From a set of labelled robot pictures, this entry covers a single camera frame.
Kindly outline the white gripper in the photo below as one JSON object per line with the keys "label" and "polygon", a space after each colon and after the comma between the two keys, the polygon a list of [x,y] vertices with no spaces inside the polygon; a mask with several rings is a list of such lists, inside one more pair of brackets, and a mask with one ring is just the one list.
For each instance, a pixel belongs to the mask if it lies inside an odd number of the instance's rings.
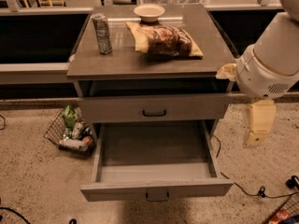
{"label": "white gripper", "polygon": [[273,100],[258,99],[282,97],[298,81],[298,75],[283,76],[264,66],[255,55],[253,45],[246,48],[236,64],[222,66],[216,78],[236,81],[243,94],[254,98],[245,110],[245,148],[254,148],[264,142],[276,116],[277,107]]}

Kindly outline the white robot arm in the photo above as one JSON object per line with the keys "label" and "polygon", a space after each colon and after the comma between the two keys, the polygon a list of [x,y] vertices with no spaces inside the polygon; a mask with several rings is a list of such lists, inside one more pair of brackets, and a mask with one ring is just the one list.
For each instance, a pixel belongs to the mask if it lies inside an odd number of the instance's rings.
{"label": "white robot arm", "polygon": [[237,84],[251,99],[246,110],[244,147],[257,147],[269,135],[277,107],[299,81],[299,0],[279,0],[283,10],[235,63],[227,63],[216,75]]}

